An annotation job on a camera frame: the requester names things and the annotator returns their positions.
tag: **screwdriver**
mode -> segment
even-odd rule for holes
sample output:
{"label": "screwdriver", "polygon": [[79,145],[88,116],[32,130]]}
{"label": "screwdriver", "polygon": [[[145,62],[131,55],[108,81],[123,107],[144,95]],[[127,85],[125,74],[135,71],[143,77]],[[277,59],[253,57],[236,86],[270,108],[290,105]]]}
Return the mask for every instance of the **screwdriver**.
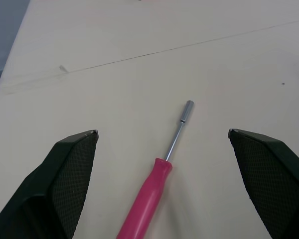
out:
{"label": "screwdriver", "polygon": [[155,213],[156,207],[163,194],[165,181],[172,170],[169,162],[175,148],[180,132],[187,122],[188,116],[193,109],[194,102],[187,101],[184,111],[178,122],[177,131],[172,139],[164,159],[157,158],[153,170],[143,183],[135,201],[121,227],[117,239],[143,239]]}

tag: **pink screwdriver handle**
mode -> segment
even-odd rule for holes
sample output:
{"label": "pink screwdriver handle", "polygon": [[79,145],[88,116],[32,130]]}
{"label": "pink screwdriver handle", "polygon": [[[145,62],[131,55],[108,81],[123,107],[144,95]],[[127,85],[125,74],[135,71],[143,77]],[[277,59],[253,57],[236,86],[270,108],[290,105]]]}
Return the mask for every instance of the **pink screwdriver handle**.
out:
{"label": "pink screwdriver handle", "polygon": [[155,160],[154,168],[143,183],[117,239],[143,239],[171,170],[170,162],[160,158]]}

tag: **white table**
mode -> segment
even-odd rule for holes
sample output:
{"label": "white table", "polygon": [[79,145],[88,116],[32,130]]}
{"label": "white table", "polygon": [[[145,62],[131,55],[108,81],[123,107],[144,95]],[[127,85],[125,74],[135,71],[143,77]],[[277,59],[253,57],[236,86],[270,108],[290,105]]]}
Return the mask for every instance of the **white table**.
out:
{"label": "white table", "polygon": [[74,238],[115,238],[193,100],[147,239],[269,239],[227,132],[299,156],[299,0],[67,2],[30,3],[3,72],[0,211],[55,142],[95,128]]}

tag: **screwdriver shaft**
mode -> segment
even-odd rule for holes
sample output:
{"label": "screwdriver shaft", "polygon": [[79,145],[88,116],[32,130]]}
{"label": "screwdriver shaft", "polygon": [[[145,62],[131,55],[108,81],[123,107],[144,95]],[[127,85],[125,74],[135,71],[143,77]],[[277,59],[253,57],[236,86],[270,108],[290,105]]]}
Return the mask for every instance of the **screwdriver shaft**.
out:
{"label": "screwdriver shaft", "polygon": [[173,152],[173,149],[175,148],[175,145],[176,145],[176,142],[180,136],[180,132],[181,130],[183,129],[183,126],[185,125],[187,119],[188,119],[188,116],[191,112],[191,110],[193,109],[193,106],[194,106],[194,102],[193,101],[187,101],[186,105],[185,105],[185,108],[184,108],[184,111],[183,113],[181,114],[181,117],[179,119],[179,123],[178,123],[178,127],[177,127],[177,131],[175,132],[174,134],[174,137],[172,139],[172,142],[167,150],[167,153],[166,153],[166,156],[165,156],[165,160],[166,161],[169,161],[170,159],[170,156]]}

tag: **table surface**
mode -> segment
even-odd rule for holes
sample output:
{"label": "table surface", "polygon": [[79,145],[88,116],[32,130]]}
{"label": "table surface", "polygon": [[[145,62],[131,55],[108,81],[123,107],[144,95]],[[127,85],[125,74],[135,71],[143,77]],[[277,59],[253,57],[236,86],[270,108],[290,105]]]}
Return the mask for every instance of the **table surface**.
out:
{"label": "table surface", "polygon": [[227,132],[299,156],[299,0],[32,0],[0,82],[0,211],[55,142],[97,129],[74,238],[115,238],[187,100],[146,238],[269,239]]}

